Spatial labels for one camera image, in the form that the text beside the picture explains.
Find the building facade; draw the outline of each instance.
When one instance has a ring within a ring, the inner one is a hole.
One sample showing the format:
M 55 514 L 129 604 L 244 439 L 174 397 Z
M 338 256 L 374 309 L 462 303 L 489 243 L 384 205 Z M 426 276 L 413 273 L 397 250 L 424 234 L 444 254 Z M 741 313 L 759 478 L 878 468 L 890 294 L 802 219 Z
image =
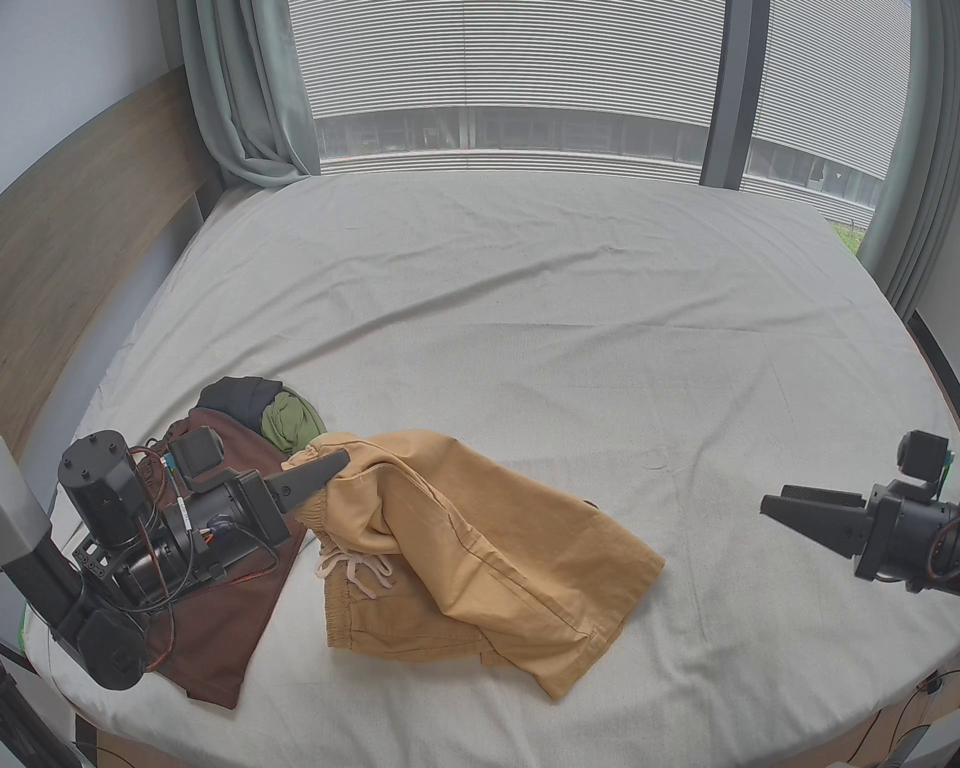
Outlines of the building facade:
M 291 0 L 324 173 L 696 183 L 723 0 Z M 904 0 L 773 0 L 742 189 L 869 224 L 906 98 Z

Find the clothing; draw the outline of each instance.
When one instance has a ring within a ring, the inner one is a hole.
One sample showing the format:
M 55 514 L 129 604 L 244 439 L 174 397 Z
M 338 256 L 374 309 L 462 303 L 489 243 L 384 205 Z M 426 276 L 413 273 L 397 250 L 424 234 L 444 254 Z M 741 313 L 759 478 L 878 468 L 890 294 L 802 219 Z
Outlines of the clothing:
M 295 512 L 321 540 L 331 647 L 402 660 L 480 653 L 559 699 L 663 568 L 587 502 L 435 432 L 326 434 L 283 467 L 340 448 L 348 466 Z
M 282 381 L 262 376 L 224 376 L 200 390 L 197 407 L 225 413 L 259 435 L 263 411 L 282 389 Z
M 154 450 L 164 452 L 169 441 L 200 426 L 211 427 L 220 436 L 228 467 L 240 472 L 258 469 L 264 475 L 279 471 L 284 456 L 276 447 L 229 416 L 205 408 L 194 408 L 186 419 L 175 421 L 163 440 L 154 445 Z M 156 492 L 159 475 L 155 474 L 154 463 L 142 461 L 138 466 L 151 493 Z M 168 488 L 160 503 L 174 502 Z M 183 688 L 191 699 L 227 709 L 236 707 L 250 657 L 270 620 L 306 533 L 292 515 L 285 520 L 291 538 L 276 550 L 280 558 L 276 570 L 243 584 L 215 591 L 201 589 L 174 605 L 176 645 L 171 657 L 157 671 Z M 256 550 L 230 566 L 225 580 L 259 570 L 271 562 L 268 553 Z M 157 658 L 166 648 L 169 628 L 167 613 L 157 614 L 147 633 L 150 659 Z
M 263 411 L 260 434 L 292 456 L 326 431 L 323 420 L 305 399 L 284 387 Z

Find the headboard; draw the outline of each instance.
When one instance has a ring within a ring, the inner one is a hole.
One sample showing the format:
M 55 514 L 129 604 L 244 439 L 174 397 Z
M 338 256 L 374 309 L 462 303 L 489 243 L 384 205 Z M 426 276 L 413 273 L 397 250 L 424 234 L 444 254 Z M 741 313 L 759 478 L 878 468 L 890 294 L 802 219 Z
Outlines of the headboard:
M 14 458 L 99 307 L 215 169 L 180 67 L 0 194 L 0 435 Z

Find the bed sheet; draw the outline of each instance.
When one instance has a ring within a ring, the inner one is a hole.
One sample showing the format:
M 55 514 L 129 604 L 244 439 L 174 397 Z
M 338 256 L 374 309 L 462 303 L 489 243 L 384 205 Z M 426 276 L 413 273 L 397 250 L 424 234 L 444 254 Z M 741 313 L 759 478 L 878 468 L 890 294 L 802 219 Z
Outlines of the bed sheet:
M 784 483 L 887 482 L 910 429 L 958 437 L 900 321 L 806 205 L 529 172 L 246 194 L 188 247 L 80 433 L 158 436 L 227 374 L 283 379 L 331 430 L 453 435 L 595 502 L 667 565 L 559 703 L 475 659 L 328 649 L 316 543 L 234 711 L 158 675 L 102 690 L 28 620 L 31 661 L 89 720 L 194 765 L 769 765 L 960 649 L 955 598 L 859 581 L 757 513 Z M 66 545 L 62 494 L 54 521 Z

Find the green curtain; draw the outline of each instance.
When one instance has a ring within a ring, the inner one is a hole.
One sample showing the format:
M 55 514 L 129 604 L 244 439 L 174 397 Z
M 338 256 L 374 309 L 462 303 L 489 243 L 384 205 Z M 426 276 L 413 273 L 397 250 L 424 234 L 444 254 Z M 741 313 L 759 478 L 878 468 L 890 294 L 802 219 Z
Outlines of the green curtain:
M 858 256 L 897 313 L 913 314 L 960 194 L 960 10 L 911 4 L 910 81 L 900 134 Z
M 320 174 L 290 11 L 279 0 L 177 0 L 190 95 L 207 149 L 259 186 Z

